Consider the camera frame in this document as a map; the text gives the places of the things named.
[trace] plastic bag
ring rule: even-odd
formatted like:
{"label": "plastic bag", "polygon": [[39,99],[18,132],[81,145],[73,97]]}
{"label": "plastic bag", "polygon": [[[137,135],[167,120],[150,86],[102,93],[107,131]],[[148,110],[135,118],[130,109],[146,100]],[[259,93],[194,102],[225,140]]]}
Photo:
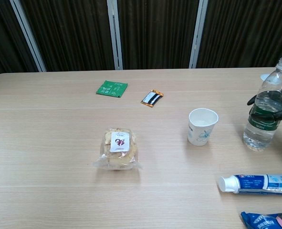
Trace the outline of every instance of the plastic bag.
{"label": "plastic bag", "polygon": [[261,215],[242,212],[241,217],[248,229],[282,229],[282,213]]}
{"label": "plastic bag", "polygon": [[136,137],[131,130],[123,128],[106,130],[101,143],[100,156],[93,165],[110,170],[141,167],[138,163]]}

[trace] white paper cup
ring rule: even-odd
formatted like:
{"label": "white paper cup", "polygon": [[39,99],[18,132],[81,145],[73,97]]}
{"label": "white paper cup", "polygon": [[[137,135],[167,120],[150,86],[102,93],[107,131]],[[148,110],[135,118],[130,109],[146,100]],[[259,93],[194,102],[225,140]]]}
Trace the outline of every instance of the white paper cup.
{"label": "white paper cup", "polygon": [[218,122],[215,111],[198,108],[189,113],[188,140],[195,146],[204,146]]}

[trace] toothpaste cap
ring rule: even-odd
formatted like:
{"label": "toothpaste cap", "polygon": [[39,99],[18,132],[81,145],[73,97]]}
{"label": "toothpaste cap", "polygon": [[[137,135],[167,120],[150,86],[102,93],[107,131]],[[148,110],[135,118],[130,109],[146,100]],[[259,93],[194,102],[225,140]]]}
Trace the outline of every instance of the toothpaste cap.
{"label": "toothpaste cap", "polygon": [[229,178],[221,177],[219,178],[218,186],[222,192],[238,193],[240,183],[235,176],[230,176]]}

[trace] green sachet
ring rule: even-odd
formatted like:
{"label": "green sachet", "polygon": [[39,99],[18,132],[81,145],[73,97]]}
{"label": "green sachet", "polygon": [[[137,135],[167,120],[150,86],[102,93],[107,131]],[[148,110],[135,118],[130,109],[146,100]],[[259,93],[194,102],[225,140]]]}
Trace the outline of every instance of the green sachet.
{"label": "green sachet", "polygon": [[120,98],[126,90],[127,86],[127,83],[118,83],[106,80],[103,85],[98,88],[96,94],[103,94]]}

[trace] dark curtain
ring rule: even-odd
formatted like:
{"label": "dark curtain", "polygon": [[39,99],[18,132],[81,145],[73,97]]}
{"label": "dark curtain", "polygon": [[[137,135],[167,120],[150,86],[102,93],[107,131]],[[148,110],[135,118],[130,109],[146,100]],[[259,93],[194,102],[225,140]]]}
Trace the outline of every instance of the dark curtain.
{"label": "dark curtain", "polygon": [[197,68],[273,67],[282,57],[282,0],[209,0]]}
{"label": "dark curtain", "polygon": [[106,0],[21,0],[48,71],[112,70]]}
{"label": "dark curtain", "polygon": [[0,0],[0,73],[37,71],[10,2]]}
{"label": "dark curtain", "polygon": [[118,0],[124,69],[188,68],[199,0]]}

